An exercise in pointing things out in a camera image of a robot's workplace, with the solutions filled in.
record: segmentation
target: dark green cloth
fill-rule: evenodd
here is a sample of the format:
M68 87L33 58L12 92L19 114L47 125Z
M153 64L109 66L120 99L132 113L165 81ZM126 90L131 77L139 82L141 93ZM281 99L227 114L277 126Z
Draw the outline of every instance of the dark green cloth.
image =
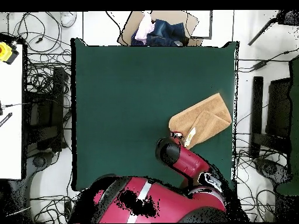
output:
M290 61L290 76L293 81L290 89L291 99L291 153L289 157L293 175L289 183L280 184L277 192L283 195L299 196L299 57Z
M75 40L76 189L98 177L149 176L180 186L183 178L155 158L169 119L220 93L234 109L236 43L213 47L88 47ZM192 151L230 181L232 125Z

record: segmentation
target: pink cloth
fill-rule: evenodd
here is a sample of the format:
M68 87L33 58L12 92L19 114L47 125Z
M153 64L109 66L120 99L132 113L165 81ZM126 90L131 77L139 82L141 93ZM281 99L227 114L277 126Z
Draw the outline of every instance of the pink cloth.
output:
M147 43L147 34L153 32L155 23L152 23L152 17L149 13L144 12L144 17L139 24L138 31L136 32L135 39Z

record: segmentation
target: floor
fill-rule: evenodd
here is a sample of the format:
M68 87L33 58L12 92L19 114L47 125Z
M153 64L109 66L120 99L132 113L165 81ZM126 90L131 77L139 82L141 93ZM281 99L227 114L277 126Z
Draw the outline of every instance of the floor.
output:
M259 60L267 60L287 50L294 50L298 48L298 28L292 26L281 26L274 24L268 28L266 32L261 35L254 44L248 46L249 41L255 36L255 34L264 26L264 24L271 18L275 17L277 10L214 10L213 11L213 34L211 40L204 40L203 46L222 47L228 41L239 41L239 67L250 68L256 64ZM16 24L21 20L24 13L10 13L9 18L5 13L0 13L0 32L12 33ZM52 37L54 40L58 37L58 26L56 22L45 12L32 12L33 15L38 17L45 26L46 35ZM51 12L53 17L60 21L59 12ZM121 11L112 12L113 18L119 24L122 29L130 12ZM29 33L27 41L33 39L30 42L31 48L37 51L48 50L53 46L53 42L50 40L43 40L42 42L35 43L38 34L43 33L44 28L39 20L33 16L29 16L26 19L27 29ZM19 30L19 33L25 32L25 26ZM69 42L72 37L78 37L83 39L88 45L96 46L118 46L117 38L119 36L119 30L117 26L107 17L105 12L77 12L77 20L75 24L70 28L62 29L62 41L64 44L61 47L57 46L55 54L61 54L63 50L70 49ZM251 91L252 91L252 79L254 76L264 77L264 90L263 90L263 105L267 105L268 96L267 91L269 84L272 80L286 78L290 76L288 69L288 62L292 58L296 57L299 52L291 52L286 55L281 55L275 58L275 61L269 62L265 67L258 71L239 73L238 81L238 101L237 101L237 120L240 120L247 116L251 112ZM63 55L58 55L57 59L61 62L67 63L67 52ZM30 55L31 60L45 61L48 58L46 56L40 56L37 54ZM263 109L263 126L266 125L267 107ZM246 150L249 141L249 135L241 133L249 133L250 117L244 118L237 125L237 152L240 150ZM71 127L71 119L68 122L66 128ZM64 132L65 140L71 149L71 130L66 129ZM72 154L70 149L64 149L59 156L56 164L48 167L44 171L36 174L31 187L31 198L37 197L50 197L53 195L66 195L67 185L71 176L71 161ZM251 221L261 222L263 219L257 212L256 207L253 207L253 199L250 198L250 190L254 197L262 189L272 190L271 182L257 174L255 169L248 164L250 160L246 157L242 157L243 164L238 167L237 175L238 184L238 196L242 199L242 207L248 213ZM273 155L269 159L278 160L282 165L286 164L286 160L281 156ZM68 195L75 197L78 192L72 191L68 187ZM274 204L274 197L269 192L263 192L259 196L258 200L262 204ZM42 207L47 204L46 201L33 201L32 213L35 215ZM263 213L264 220L271 221L273 217L270 213ZM49 220L49 216L43 214L41 220Z

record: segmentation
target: tripod leg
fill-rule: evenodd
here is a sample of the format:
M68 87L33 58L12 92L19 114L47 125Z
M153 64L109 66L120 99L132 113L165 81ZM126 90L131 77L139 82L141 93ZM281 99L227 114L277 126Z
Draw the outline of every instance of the tripod leg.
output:
M261 36L262 35L262 33L264 32L264 31L266 31L266 29L268 28L268 27L270 27L270 25L271 24L273 24L273 23L276 23L277 22L277 19L276 18L273 18L273 19L271 19L271 20L269 20L265 25L264 25L264 27L260 30L260 32L258 32L258 34L249 42L249 46L251 46L257 39L258 39L258 37L259 36Z

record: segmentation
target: towel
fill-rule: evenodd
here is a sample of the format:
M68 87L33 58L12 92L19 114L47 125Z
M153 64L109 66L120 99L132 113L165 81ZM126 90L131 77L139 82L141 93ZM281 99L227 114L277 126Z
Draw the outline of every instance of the towel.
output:
M231 122L230 112L217 93L174 115L169 120L169 129L181 132L185 147L191 149L229 127Z

